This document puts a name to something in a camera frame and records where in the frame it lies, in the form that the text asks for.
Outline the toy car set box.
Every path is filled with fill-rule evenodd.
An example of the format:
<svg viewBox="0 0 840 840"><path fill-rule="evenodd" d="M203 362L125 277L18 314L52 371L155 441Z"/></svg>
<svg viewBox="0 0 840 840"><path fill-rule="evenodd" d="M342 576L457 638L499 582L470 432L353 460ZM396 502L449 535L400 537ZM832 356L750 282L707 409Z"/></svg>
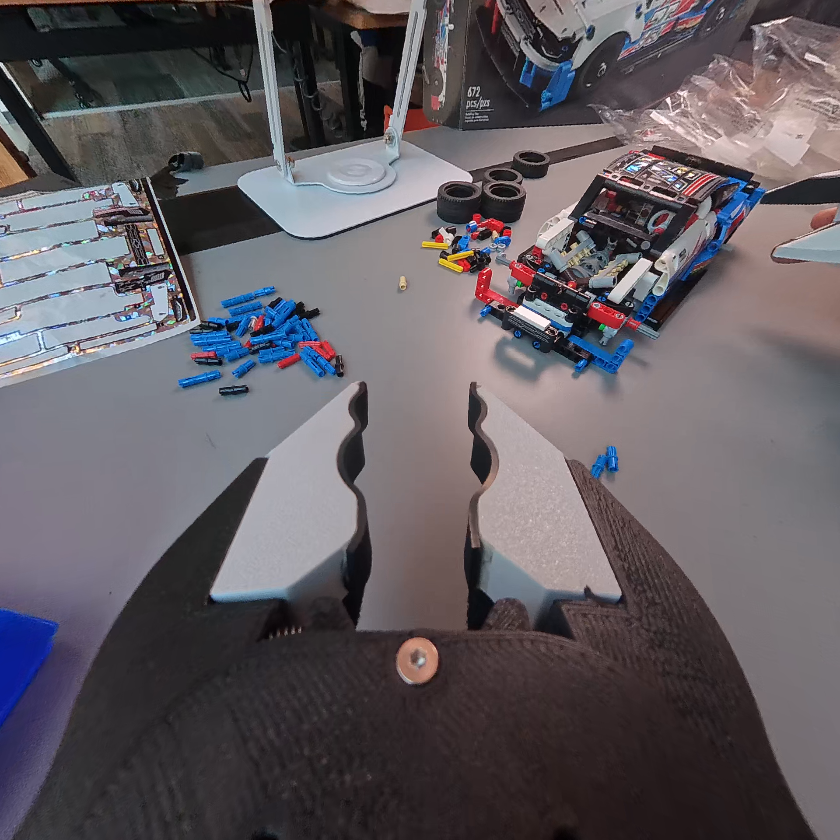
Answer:
<svg viewBox="0 0 840 840"><path fill-rule="evenodd" d="M427 2L423 108L461 131L599 123L728 55L755 1Z"/></svg>

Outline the pile of clear plastic bags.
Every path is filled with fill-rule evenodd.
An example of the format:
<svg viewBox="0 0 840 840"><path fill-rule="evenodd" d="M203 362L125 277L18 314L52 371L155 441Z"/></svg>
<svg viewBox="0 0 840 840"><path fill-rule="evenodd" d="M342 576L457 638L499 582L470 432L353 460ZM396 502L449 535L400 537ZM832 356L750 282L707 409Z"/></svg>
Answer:
<svg viewBox="0 0 840 840"><path fill-rule="evenodd" d="M592 105L625 144L658 144L789 183L839 168L839 29L752 27L752 63L715 56L651 108Z"/></svg>

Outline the toy brick race car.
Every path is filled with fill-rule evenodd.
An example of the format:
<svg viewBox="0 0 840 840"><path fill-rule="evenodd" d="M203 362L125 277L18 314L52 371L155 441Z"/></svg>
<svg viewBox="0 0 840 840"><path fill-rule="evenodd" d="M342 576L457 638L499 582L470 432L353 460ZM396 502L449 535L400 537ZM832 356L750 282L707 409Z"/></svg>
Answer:
<svg viewBox="0 0 840 840"><path fill-rule="evenodd" d="M476 282L481 319L577 372L616 373L659 329L765 194L753 173L654 146L615 159L509 265Z"/></svg>

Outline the blue storage bin with tag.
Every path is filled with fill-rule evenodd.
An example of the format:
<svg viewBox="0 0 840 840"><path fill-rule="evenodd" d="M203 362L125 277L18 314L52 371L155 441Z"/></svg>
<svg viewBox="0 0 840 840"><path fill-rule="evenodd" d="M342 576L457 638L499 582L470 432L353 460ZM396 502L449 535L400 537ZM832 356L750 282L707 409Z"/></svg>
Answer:
<svg viewBox="0 0 840 840"><path fill-rule="evenodd" d="M49 655L58 628L48 619L1 609L1 724Z"/></svg>

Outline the pile of mixed brick pieces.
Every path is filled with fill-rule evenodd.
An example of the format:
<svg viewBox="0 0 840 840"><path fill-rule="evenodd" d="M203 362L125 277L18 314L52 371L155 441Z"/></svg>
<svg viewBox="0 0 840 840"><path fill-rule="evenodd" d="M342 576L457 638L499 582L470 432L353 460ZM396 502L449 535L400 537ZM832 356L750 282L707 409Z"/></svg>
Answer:
<svg viewBox="0 0 840 840"><path fill-rule="evenodd" d="M463 228L454 224L436 227L421 247L435 252L441 266L459 274L477 274L492 263L510 265L511 238L511 223L477 213Z"/></svg>

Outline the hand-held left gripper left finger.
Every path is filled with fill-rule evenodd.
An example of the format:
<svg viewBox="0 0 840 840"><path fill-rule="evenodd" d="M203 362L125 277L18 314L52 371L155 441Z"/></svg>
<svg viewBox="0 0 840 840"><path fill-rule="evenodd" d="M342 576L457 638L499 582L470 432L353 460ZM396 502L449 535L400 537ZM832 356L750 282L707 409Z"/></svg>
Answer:
<svg viewBox="0 0 840 840"><path fill-rule="evenodd" d="M358 623L371 573L356 486L368 416L367 385L353 382L270 451L209 592L213 602L282 600L302 616L329 596Z"/></svg>

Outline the white book stand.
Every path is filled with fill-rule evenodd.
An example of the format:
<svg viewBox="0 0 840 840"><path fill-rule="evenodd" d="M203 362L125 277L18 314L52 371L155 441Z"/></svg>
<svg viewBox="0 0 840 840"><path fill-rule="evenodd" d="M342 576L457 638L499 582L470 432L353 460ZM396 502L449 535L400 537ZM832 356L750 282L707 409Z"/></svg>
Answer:
<svg viewBox="0 0 840 840"><path fill-rule="evenodd" d="M274 162L242 175L238 188L289 235L334 235L433 201L445 182L471 180L467 171L403 141L425 1L412 2L409 10L394 113L384 138L297 159L285 150L270 3L254 1L253 8Z"/></svg>

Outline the black table frame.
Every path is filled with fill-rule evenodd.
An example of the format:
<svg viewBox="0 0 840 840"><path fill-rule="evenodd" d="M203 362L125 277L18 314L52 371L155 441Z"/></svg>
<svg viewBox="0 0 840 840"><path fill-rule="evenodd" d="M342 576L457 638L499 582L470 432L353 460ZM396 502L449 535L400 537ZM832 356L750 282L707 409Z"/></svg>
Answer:
<svg viewBox="0 0 840 840"><path fill-rule="evenodd" d="M3 64L15 61L115 56L170 49L204 49L256 45L258 38L249 6L258 2L2 2ZM327 142L324 132L312 48L312 22L332 34L343 95L346 135L364 136L361 95L355 88L360 60L353 52L351 32L404 28L406 12L376 14L356 2L264 2L277 48L290 59L302 118L303 136L291 147L312 148ZM111 10L120 24L39 30L28 15L31 8Z"/></svg>

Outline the holographic sticker sheet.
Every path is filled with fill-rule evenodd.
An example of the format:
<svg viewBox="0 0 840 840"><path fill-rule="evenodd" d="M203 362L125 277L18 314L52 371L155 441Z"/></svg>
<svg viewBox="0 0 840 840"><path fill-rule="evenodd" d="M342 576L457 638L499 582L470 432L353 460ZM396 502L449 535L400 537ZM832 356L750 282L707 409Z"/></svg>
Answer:
<svg viewBox="0 0 840 840"><path fill-rule="evenodd" d="M1 202L1 386L198 326L150 178Z"/></svg>

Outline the pile of blue brick pins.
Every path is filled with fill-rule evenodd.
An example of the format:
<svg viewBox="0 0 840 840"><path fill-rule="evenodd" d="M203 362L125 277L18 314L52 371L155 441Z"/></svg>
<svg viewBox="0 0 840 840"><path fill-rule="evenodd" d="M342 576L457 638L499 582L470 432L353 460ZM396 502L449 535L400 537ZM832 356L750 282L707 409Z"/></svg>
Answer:
<svg viewBox="0 0 840 840"><path fill-rule="evenodd" d="M344 377L342 355L312 324L320 310L291 298L271 297L275 291L263 287L224 299L223 315L190 330L190 360L201 370L179 379L180 389L215 385L219 396L232 400L249 394L249 377L257 370L299 366L319 380Z"/></svg>

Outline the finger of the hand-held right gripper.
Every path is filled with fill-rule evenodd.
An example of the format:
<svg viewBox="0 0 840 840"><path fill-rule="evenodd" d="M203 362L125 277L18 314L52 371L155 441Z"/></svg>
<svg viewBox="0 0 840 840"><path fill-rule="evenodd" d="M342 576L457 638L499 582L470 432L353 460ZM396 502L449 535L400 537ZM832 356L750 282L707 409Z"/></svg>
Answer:
<svg viewBox="0 0 840 840"><path fill-rule="evenodd" d="M812 175L765 192L764 205L839 204L839 171Z"/></svg>
<svg viewBox="0 0 840 840"><path fill-rule="evenodd" d="M771 259L778 264L815 262L839 264L839 223L831 222L775 246Z"/></svg>

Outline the grey desk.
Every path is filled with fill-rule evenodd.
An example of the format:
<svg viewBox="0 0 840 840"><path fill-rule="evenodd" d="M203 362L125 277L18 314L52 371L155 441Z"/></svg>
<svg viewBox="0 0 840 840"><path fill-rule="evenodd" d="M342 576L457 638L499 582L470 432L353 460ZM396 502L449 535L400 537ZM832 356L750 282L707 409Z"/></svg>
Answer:
<svg viewBox="0 0 840 840"><path fill-rule="evenodd" d="M580 375L478 319L468 279L420 249L433 205L319 241L225 241L182 213L202 313L276 284L369 388L371 577L363 632L460 630L477 381L587 466L709 605L745 671L794 798L838 838L838 268L775 265L802 206L759 206L621 372ZM400 292L399 276L408 280ZM343 388L258 371L250 395L181 390L166 339L2 389L2 606L59 624L2 726L2 838L23 827L100 647L144 576L249 462Z"/></svg>

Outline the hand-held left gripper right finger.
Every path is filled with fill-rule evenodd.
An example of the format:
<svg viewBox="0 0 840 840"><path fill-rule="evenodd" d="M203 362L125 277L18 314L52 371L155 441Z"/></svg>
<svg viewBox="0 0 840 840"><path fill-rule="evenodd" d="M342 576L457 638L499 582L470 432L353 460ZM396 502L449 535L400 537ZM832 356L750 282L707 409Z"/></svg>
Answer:
<svg viewBox="0 0 840 840"><path fill-rule="evenodd" d="M466 536L467 624L519 601L533 629L550 625L556 602L623 597L563 454L485 386L469 386L470 466L480 486Z"/></svg>

